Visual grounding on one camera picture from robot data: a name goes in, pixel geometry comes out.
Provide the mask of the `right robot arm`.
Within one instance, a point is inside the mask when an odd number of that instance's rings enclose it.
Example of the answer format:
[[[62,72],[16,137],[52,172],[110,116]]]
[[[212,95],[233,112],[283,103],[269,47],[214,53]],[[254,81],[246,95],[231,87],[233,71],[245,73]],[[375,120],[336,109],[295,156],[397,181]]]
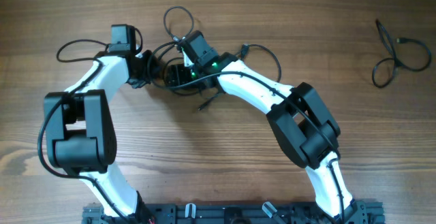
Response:
[[[239,97],[265,113],[286,157],[306,170],[315,191],[315,203],[335,223],[345,223],[345,210],[353,197],[339,169],[341,131],[317,91],[303,82],[298,86],[270,80],[243,61],[250,46],[236,54],[218,54],[200,31],[171,37],[183,54],[189,81],[212,81],[229,95]]]

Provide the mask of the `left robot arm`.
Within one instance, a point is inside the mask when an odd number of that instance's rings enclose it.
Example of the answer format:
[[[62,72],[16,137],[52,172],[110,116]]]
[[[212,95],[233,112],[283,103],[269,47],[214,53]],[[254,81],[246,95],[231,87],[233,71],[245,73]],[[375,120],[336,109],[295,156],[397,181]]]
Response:
[[[128,84],[140,89],[150,83],[150,51],[131,25],[112,25],[111,41],[90,60],[93,65],[77,83],[44,98],[44,122],[37,153],[51,174],[78,179],[93,192],[110,223],[153,223],[145,206],[115,162],[117,142],[109,102]]]

